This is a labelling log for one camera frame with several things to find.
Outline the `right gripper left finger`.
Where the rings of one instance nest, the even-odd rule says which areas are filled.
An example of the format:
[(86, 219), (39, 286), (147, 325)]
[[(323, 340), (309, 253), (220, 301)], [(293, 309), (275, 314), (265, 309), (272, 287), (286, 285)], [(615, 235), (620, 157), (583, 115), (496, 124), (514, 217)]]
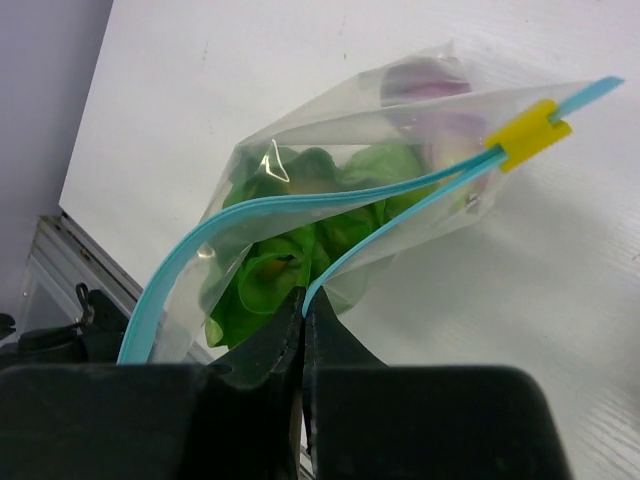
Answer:
[(1, 368), (5, 479), (295, 479), (305, 292), (208, 365)]

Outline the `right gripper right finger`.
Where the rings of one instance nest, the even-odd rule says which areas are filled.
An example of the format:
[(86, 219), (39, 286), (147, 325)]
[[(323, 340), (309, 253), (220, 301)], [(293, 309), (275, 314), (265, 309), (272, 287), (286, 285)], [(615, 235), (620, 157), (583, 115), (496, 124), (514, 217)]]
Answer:
[(304, 307), (303, 412), (319, 479), (568, 479), (546, 397), (507, 366), (389, 366), (323, 291)]

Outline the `clear zip top bag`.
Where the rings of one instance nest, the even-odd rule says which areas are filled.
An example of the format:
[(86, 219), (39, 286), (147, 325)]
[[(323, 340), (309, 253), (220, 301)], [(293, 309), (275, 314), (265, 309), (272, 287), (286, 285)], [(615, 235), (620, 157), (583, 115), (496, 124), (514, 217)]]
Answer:
[[(354, 153), (369, 146), (415, 146), (415, 140), (403, 136), (385, 117), (387, 109), (380, 104), (384, 75), (404, 60), (446, 56), (460, 60), (472, 91), (398, 108), (471, 113), (483, 118), (484, 149), (477, 155), (394, 184), (223, 204), (234, 186), (260, 169), (287, 181), (281, 160), (269, 154), (280, 147), (296, 151), (319, 147), (342, 166)], [(199, 223), (172, 248), (139, 297), (118, 362), (177, 363), (199, 347), (230, 349), (207, 345), (205, 323), (255, 243), (433, 185), (432, 193), (358, 242), (309, 286), (299, 287), (308, 294), (326, 288), (337, 313), (353, 309), (371, 281), (399, 254), (475, 223), (493, 206), (507, 178), (525, 162), (502, 173), (499, 166), (506, 159), (505, 153), (500, 147), (485, 146), (491, 133), (543, 99), (558, 105), (553, 120), (568, 123), (571, 114), (621, 84), (622, 79), (616, 75), (586, 81), (549, 81), (538, 71), (507, 59), (482, 57), (454, 42), (362, 71), (338, 83), (235, 146)]]

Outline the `yellow zip slider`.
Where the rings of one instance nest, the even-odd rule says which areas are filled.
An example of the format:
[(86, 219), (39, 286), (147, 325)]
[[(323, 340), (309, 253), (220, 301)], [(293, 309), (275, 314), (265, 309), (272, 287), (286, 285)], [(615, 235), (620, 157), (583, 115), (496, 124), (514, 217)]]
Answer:
[(553, 120), (558, 107), (551, 99), (536, 102), (485, 139), (487, 148), (500, 147), (506, 159), (500, 163), (502, 173), (508, 173), (546, 148), (572, 133), (563, 120)]

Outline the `fake green lettuce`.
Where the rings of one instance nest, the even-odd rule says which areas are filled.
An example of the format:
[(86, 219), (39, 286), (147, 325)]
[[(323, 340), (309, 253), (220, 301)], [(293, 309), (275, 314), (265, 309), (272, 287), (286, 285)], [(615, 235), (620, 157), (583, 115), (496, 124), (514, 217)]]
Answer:
[[(303, 151), (280, 147), (269, 154), (281, 160), (289, 179), (283, 181), (260, 169), (234, 186), (223, 204), (403, 182), (432, 172), (423, 152), (419, 146), (374, 145), (338, 166), (319, 147)], [(247, 339), (271, 318), (293, 288), (309, 286), (358, 242), (434, 189), (427, 185), (255, 243), (205, 323), (207, 345), (233, 348)]]

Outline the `fake purple eggplant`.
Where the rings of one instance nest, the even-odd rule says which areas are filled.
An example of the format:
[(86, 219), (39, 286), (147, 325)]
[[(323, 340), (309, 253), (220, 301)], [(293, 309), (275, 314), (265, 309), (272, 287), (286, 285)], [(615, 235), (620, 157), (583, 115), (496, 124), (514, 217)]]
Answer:
[(415, 151), (433, 171), (446, 169), (484, 149), (486, 121), (471, 113), (400, 110), (400, 105), (459, 96), (472, 91), (464, 66), (455, 57), (414, 57), (389, 68), (380, 87), (385, 117), (415, 140)]

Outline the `aluminium mounting rail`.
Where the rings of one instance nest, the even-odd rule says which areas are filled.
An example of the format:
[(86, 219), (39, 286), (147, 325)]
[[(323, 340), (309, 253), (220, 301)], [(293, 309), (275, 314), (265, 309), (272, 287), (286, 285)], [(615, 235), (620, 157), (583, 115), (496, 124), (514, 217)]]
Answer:
[(16, 320), (21, 334), (80, 320), (75, 286), (102, 291), (130, 318), (141, 287), (67, 215), (44, 216), (37, 224)]

